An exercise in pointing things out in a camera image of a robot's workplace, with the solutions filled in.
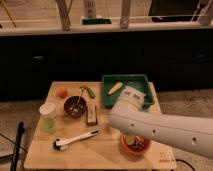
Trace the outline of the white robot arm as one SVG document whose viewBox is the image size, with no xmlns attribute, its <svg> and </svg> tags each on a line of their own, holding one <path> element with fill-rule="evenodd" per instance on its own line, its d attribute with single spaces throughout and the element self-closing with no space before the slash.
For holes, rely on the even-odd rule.
<svg viewBox="0 0 213 171">
<path fill-rule="evenodd" d="M 145 112 L 145 94 L 126 86 L 109 112 L 109 125 L 130 135 L 213 159 L 213 119 Z"/>
</svg>

